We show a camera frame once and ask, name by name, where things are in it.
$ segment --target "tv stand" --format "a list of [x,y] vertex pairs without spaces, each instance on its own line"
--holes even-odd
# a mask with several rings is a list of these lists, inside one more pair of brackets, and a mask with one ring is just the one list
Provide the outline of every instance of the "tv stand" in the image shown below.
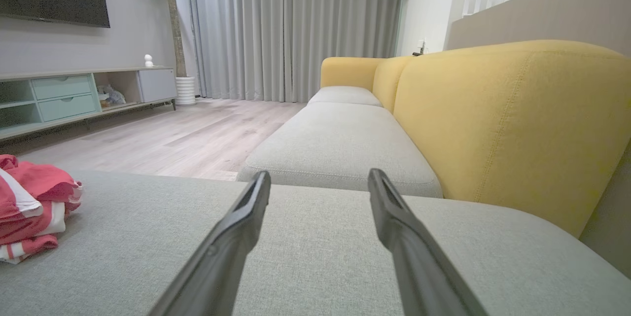
[[[112,85],[126,104],[102,106],[97,85]],[[76,121],[170,103],[175,110],[171,67],[100,69],[0,76],[0,140]]]

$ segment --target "curtain fold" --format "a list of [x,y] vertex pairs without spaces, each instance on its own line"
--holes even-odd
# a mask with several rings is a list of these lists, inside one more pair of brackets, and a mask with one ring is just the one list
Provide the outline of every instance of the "curtain fold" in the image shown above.
[[394,55],[397,0],[195,4],[202,94],[210,98],[307,102],[324,58]]

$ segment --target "folded clothes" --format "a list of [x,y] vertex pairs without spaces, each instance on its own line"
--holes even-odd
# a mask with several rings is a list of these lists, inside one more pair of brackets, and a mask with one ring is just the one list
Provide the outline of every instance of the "folded clothes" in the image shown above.
[[65,217],[81,204],[82,189],[55,166],[0,155],[0,261],[19,263],[56,248],[52,233],[66,230]]

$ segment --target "sofa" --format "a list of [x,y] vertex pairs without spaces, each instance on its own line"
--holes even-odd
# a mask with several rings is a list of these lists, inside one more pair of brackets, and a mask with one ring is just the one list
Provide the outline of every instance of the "sofa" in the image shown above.
[[248,156],[277,184],[514,208],[578,237],[631,137],[631,60],[535,40],[418,57],[327,58],[321,89]]
[[[142,316],[245,183],[68,170],[84,186],[59,247],[0,264],[3,315]],[[514,209],[404,197],[489,316],[624,315],[631,280]],[[402,315],[369,193],[273,184],[234,315]]]

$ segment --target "ribbed white pot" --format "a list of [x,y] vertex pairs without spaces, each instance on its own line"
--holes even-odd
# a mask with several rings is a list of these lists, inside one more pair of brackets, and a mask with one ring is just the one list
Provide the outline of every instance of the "ribbed white pot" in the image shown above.
[[195,105],[195,77],[194,76],[176,76],[175,88],[177,89],[177,97],[175,105],[187,106]]

